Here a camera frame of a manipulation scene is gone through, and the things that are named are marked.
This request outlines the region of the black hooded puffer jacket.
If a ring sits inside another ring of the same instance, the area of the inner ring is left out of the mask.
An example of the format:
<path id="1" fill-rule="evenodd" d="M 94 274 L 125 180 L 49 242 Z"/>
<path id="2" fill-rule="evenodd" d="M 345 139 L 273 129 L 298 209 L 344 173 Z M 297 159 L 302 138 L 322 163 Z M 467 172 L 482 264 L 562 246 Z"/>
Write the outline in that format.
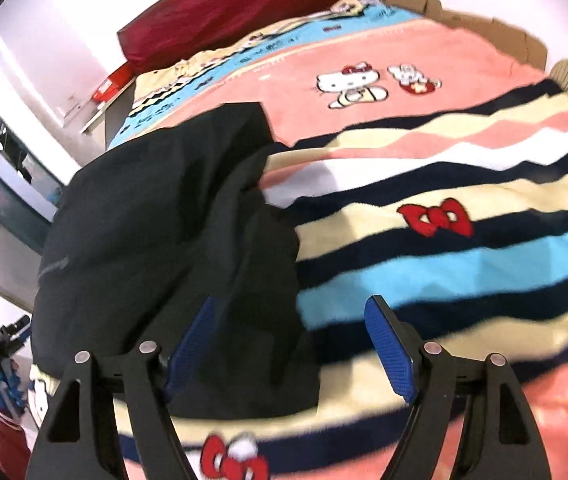
<path id="1" fill-rule="evenodd" d="M 173 416 L 257 419 L 314 408 L 320 372 L 296 308 L 298 237 L 259 188 L 272 148 L 257 103 L 226 103 L 90 162 L 46 238 L 32 352 L 160 347 Z"/>

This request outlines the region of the Hello Kitty striped blanket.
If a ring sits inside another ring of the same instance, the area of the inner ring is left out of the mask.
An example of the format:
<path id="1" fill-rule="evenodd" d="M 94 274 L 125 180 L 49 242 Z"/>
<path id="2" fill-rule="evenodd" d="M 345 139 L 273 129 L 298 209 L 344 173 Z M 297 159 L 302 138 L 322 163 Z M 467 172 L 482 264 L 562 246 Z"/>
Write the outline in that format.
<path id="1" fill-rule="evenodd" d="M 171 416 L 203 479 L 377 479 L 410 415 L 364 324 L 382 296 L 454 356 L 500 353 L 568 479 L 568 94 L 472 32 L 370 0 L 254 30 L 135 81 L 104 153 L 257 103 L 259 188 L 299 242 L 314 408 Z"/>

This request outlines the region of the white nightstand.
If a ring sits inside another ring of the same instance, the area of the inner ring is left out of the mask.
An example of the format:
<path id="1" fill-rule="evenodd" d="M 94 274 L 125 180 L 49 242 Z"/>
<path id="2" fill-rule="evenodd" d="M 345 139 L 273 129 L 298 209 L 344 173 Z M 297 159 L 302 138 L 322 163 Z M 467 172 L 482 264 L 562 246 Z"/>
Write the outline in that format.
<path id="1" fill-rule="evenodd" d="M 113 99 L 98 106 L 98 111 L 84 126 L 81 133 L 106 151 L 116 133 L 124 124 L 134 101 L 135 79 L 131 79 Z"/>

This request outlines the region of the red box on nightstand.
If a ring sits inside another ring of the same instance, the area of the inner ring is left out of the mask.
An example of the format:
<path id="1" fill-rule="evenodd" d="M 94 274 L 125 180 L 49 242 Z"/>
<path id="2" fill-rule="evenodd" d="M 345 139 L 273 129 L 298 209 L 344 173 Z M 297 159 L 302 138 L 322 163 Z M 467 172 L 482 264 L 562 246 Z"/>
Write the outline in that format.
<path id="1" fill-rule="evenodd" d="M 92 93 L 91 99 L 94 102 L 105 103 L 113 99 L 132 79 L 134 73 L 128 62 L 119 66 Z"/>

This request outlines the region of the brown cardboard sheet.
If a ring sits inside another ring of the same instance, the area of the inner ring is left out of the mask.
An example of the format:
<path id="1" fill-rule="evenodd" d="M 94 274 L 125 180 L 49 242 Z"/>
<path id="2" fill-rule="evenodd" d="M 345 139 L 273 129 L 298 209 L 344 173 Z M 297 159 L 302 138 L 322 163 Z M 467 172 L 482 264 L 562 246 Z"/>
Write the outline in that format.
<path id="1" fill-rule="evenodd" d="M 526 30 L 506 24 L 497 18 L 445 9 L 440 0 L 380 0 L 386 6 L 421 14 L 424 18 L 454 29 L 465 29 L 481 36 L 500 52 L 517 62 L 538 70 L 546 69 L 548 49 L 544 43 Z"/>

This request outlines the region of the dark red headboard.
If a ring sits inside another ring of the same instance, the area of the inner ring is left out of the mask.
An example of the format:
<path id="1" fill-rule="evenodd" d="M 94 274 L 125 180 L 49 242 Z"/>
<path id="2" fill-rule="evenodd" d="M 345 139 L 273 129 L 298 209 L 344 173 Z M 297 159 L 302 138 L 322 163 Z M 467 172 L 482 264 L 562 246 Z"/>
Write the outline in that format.
<path id="1" fill-rule="evenodd" d="M 338 0 L 159 0 L 118 32 L 135 75 L 203 50 L 229 47 L 286 18 L 324 11 Z"/>

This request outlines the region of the teal door frame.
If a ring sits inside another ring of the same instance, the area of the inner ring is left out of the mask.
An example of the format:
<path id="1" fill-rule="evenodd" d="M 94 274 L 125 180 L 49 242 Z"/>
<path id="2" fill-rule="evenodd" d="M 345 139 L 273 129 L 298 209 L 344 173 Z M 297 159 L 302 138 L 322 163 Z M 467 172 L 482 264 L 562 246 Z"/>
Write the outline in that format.
<path id="1" fill-rule="evenodd" d="M 0 226 L 40 254 L 64 189 L 0 117 Z"/>

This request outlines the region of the white wall socket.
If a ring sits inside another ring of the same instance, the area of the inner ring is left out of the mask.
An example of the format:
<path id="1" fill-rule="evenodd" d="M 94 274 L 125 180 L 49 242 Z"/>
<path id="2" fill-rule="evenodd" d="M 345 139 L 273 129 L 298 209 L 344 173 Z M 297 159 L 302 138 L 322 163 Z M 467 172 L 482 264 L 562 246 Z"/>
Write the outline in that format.
<path id="1" fill-rule="evenodd" d="M 60 105 L 57 105 L 56 112 L 57 115 L 60 116 L 60 119 L 66 122 L 72 116 L 74 116 L 78 110 L 82 107 L 80 100 L 72 94 L 68 96 L 68 98 L 64 99 Z"/>

